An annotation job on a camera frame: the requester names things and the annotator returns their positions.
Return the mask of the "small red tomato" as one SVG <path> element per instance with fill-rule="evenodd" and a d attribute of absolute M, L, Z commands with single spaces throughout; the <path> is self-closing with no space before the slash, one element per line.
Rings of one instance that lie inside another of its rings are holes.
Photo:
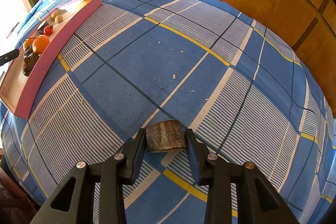
<path fill-rule="evenodd" d="M 43 29 L 43 34 L 45 36 L 51 36 L 51 34 L 53 33 L 53 31 L 54 31 L 53 25 L 47 25 Z"/>

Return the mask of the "yellow bell pepper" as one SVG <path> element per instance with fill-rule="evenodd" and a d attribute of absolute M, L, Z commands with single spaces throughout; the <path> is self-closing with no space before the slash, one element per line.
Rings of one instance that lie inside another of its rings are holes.
<path fill-rule="evenodd" d="M 77 6 L 76 10 L 80 11 L 83 7 L 85 7 L 91 0 L 82 0 Z"/>

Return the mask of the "orange mandarin with stem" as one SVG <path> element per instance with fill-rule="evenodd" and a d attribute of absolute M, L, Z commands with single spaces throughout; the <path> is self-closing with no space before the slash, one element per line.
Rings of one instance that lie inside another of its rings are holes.
<path fill-rule="evenodd" d="M 49 37 L 46 35 L 39 35 L 32 43 L 33 52 L 41 55 L 50 43 Z"/>

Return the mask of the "pink white cardboard tray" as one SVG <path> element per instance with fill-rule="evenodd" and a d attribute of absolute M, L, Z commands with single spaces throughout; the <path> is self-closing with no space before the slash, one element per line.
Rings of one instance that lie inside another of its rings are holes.
<path fill-rule="evenodd" d="M 10 62 L 6 73 L 1 77 L 1 101 L 16 116 L 28 119 L 37 92 L 49 68 L 65 43 L 80 25 L 102 5 L 102 0 L 89 0 L 80 10 L 77 6 L 83 0 L 74 0 L 59 7 L 66 10 L 63 21 L 54 24 L 49 38 L 50 43 L 40 55 L 32 72 L 26 77 L 23 72 L 23 48 L 20 47 L 19 57 Z"/>

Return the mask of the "brown bark wood chunk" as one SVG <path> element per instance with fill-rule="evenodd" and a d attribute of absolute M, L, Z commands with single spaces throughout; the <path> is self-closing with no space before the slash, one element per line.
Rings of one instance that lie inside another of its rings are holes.
<path fill-rule="evenodd" d="M 166 120 L 146 126 L 147 149 L 152 153 L 183 151 L 187 148 L 180 121 Z"/>

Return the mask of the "dark wrinkled avocado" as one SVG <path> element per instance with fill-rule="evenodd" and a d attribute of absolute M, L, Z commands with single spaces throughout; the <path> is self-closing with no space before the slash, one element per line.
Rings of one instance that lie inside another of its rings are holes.
<path fill-rule="evenodd" d="M 29 56 L 24 58 L 22 72 L 26 77 L 29 77 L 38 59 L 39 59 L 39 55 L 35 52 L 31 53 Z"/>

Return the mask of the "blue plaid tablecloth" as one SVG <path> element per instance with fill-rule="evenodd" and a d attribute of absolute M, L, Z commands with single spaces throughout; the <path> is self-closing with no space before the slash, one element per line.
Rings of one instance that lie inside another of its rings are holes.
<path fill-rule="evenodd" d="M 218 0 L 102 0 L 48 70 L 30 116 L 1 106 L 9 171 L 43 203 L 79 161 L 104 161 L 168 119 L 226 161 L 254 162 L 300 223 L 335 199 L 335 119 L 307 66 Z"/>

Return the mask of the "dark round mangosteen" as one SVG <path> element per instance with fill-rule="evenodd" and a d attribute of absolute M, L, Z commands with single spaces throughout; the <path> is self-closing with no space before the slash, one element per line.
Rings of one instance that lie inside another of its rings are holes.
<path fill-rule="evenodd" d="M 24 58 L 27 58 L 27 57 L 29 57 L 29 55 L 31 55 L 33 52 L 34 52 L 34 51 L 33 51 L 33 45 L 30 44 L 30 45 L 24 50 L 24 52 L 23 52 L 23 57 L 24 57 Z"/>

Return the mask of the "dark cylinder log slice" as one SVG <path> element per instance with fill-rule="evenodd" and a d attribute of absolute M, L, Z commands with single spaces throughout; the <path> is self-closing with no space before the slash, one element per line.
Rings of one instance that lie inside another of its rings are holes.
<path fill-rule="evenodd" d="M 48 25 L 49 23 L 46 20 L 41 21 L 41 23 L 38 25 L 38 28 L 37 28 L 38 34 L 40 35 L 44 34 L 44 29 Z"/>

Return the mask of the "small tan round fruit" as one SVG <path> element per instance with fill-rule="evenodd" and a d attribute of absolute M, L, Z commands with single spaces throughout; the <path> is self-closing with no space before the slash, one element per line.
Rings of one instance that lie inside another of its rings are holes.
<path fill-rule="evenodd" d="M 62 17 L 61 15 L 57 15 L 57 16 L 55 17 L 54 22 L 55 22 L 56 24 L 60 24 L 62 21 L 63 21 L 63 17 Z"/>

